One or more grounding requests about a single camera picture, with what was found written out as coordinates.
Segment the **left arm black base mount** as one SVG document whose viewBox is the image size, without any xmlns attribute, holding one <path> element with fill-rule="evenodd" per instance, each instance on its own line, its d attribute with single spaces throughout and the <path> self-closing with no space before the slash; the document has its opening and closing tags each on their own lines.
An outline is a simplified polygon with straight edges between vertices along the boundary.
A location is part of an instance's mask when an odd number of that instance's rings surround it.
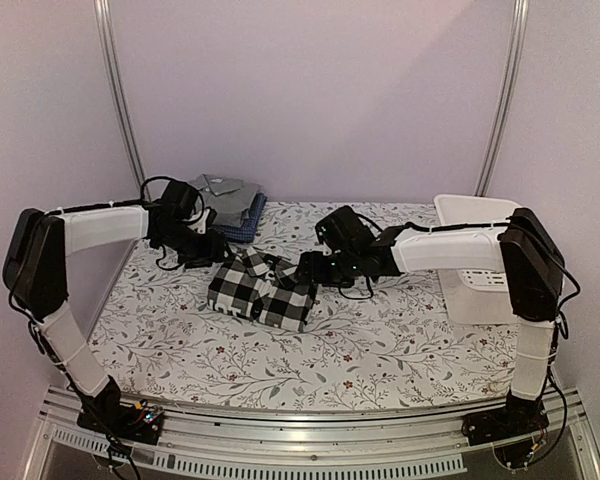
<svg viewBox="0 0 600 480">
<path fill-rule="evenodd" d="M 163 424 L 161 408 L 149 407 L 145 401 L 125 405 L 116 399 L 84 403 L 77 419 L 77 425 L 83 429 L 148 445 L 158 444 Z"/>
</svg>

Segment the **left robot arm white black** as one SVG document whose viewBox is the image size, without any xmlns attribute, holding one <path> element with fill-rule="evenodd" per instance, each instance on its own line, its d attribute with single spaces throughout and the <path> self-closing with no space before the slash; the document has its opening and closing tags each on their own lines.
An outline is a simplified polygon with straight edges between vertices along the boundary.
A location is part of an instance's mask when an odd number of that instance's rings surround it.
<svg viewBox="0 0 600 480">
<path fill-rule="evenodd" d="M 199 268 L 224 260 L 221 233 L 168 203 L 129 201 L 66 210 L 21 212 L 3 266 L 9 305 L 23 314 L 41 352 L 66 376 L 91 419 L 108 434 L 128 426 L 121 392 L 90 350 L 69 305 L 67 258 L 79 251 L 146 239 Z"/>
</svg>

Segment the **blue checkered shirt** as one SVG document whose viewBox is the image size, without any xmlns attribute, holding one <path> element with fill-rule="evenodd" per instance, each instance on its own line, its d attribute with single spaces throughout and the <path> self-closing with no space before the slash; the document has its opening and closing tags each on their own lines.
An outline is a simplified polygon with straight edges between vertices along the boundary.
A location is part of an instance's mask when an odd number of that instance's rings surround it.
<svg viewBox="0 0 600 480">
<path fill-rule="evenodd" d="M 268 198 L 264 193 L 258 193 L 248 211 L 248 217 L 242 221 L 239 227 L 214 223 L 212 228 L 221 232 L 229 242 L 239 244 L 252 243 L 255 240 L 267 200 Z"/>
</svg>

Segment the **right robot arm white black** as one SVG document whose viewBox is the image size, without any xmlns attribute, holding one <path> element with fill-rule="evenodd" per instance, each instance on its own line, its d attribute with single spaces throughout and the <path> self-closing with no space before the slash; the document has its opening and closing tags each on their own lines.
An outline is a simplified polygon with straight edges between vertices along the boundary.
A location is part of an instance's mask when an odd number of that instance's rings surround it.
<svg viewBox="0 0 600 480">
<path fill-rule="evenodd" d="M 519 435 L 542 411 L 554 345 L 568 335 L 563 306 L 581 292 L 547 230 L 526 207 L 500 221 L 433 227 L 406 222 L 379 233 L 376 226 L 348 205 L 327 215 L 315 232 L 330 251 L 303 253 L 298 281 L 340 288 L 358 277 L 372 284 L 421 270 L 503 274 L 519 330 L 514 377 L 496 422 L 504 435 Z"/>
</svg>

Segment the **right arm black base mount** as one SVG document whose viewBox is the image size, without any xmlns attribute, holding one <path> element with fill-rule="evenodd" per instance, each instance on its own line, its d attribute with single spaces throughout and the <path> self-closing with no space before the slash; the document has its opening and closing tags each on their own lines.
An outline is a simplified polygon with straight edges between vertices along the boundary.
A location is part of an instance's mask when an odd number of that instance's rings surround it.
<svg viewBox="0 0 600 480">
<path fill-rule="evenodd" d="M 502 407 L 463 416 L 461 433 L 470 446 L 475 446 L 539 432 L 548 426 L 541 400 L 508 397 Z"/>
</svg>

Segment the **grey polo shirt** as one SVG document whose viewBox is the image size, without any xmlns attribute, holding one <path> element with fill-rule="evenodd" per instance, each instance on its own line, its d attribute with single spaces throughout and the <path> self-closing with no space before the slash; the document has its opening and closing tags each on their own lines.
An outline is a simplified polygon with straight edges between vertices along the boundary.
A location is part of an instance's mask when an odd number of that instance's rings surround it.
<svg viewBox="0 0 600 480">
<path fill-rule="evenodd" d="M 204 204 L 216 211 L 215 224 L 240 227 L 249 218 L 255 197 L 263 187 L 241 179 L 201 174 L 189 184 L 202 196 Z"/>
</svg>

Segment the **black white checkered shirt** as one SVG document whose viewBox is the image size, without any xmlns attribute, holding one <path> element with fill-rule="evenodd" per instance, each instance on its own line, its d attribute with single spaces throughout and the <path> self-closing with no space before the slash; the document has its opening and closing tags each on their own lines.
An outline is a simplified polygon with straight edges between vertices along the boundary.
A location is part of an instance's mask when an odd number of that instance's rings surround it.
<svg viewBox="0 0 600 480">
<path fill-rule="evenodd" d="M 207 290 L 207 306 L 239 320 L 301 333 L 317 288 L 296 278 L 297 266 L 253 247 L 226 259 Z"/>
</svg>

